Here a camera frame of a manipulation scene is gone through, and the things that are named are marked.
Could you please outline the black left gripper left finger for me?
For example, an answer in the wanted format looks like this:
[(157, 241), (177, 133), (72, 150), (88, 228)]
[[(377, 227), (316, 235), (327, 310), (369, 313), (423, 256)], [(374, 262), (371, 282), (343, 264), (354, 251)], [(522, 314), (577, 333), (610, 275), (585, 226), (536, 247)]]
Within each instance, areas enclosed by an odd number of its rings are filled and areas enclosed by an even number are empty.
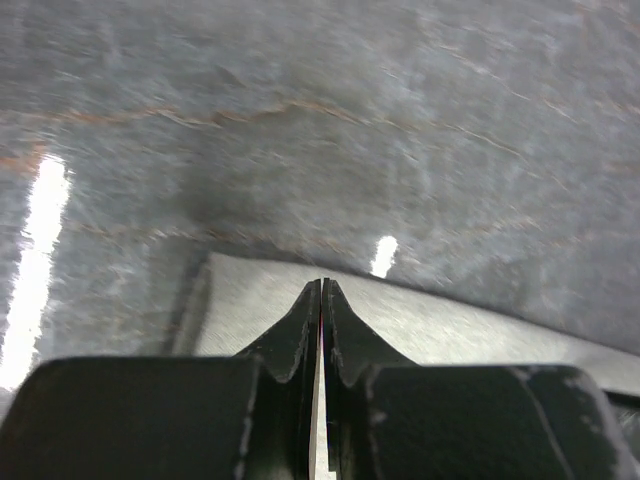
[(320, 284), (231, 356), (40, 365), (1, 427), (5, 479), (309, 479)]

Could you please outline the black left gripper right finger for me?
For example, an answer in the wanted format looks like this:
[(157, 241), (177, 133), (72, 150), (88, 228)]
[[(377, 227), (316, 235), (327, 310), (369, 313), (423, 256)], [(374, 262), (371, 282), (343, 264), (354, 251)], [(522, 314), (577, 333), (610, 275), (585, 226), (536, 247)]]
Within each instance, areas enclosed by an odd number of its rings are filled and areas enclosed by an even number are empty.
[(631, 395), (566, 365), (423, 366), (322, 294), (327, 449), (340, 479), (634, 479)]

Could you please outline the grey cloth napkin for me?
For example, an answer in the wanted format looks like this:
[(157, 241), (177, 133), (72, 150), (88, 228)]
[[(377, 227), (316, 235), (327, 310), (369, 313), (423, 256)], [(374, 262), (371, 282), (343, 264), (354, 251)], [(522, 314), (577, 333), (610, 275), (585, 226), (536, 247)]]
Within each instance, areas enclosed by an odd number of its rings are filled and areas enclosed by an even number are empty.
[(199, 265), (169, 350), (234, 354), (283, 317), (308, 282), (325, 277), (338, 281), (356, 314), (418, 363), (570, 364), (606, 390), (639, 392), (636, 355), (379, 280), (218, 253)]

